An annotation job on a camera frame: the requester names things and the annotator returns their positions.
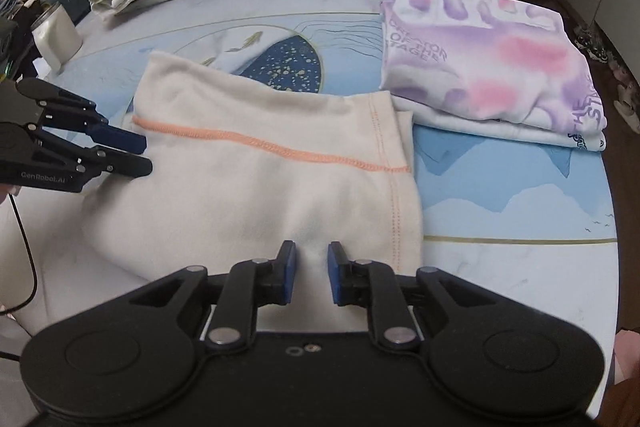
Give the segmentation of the cream sweater orange stitching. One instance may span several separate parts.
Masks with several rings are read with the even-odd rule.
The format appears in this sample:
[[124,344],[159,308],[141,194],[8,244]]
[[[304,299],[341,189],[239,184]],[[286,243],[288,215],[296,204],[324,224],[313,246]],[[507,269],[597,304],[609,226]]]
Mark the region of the cream sweater orange stitching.
[[149,176],[24,188],[1,209],[1,302],[29,332],[189,265],[271,258],[285,241],[298,249],[292,303],[263,309],[259,326],[356,332],[366,314],[334,305],[329,243],[400,274],[420,265],[412,116],[385,91],[278,91],[155,52],[128,126],[145,136]]

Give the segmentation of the dark clothes pile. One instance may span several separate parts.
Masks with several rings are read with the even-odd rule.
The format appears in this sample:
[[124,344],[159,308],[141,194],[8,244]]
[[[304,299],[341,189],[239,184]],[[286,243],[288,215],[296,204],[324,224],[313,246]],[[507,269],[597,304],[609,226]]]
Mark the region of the dark clothes pile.
[[40,52],[32,24],[43,13],[39,0],[1,0],[1,77],[37,77],[34,66]]

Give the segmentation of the white plastic mug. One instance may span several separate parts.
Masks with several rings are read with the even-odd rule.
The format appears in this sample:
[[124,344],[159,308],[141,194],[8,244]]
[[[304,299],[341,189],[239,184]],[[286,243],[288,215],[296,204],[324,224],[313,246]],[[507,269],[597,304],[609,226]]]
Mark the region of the white plastic mug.
[[32,38],[52,72],[61,72],[82,46],[82,38],[62,4],[50,5],[32,24]]

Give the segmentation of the purple pink tie-dye shirt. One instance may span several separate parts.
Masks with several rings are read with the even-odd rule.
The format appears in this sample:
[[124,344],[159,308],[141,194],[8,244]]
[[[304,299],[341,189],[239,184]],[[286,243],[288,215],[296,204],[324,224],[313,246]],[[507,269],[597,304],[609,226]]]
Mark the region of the purple pink tie-dye shirt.
[[422,126],[600,153],[606,121],[557,12],[518,0],[382,0],[381,87]]

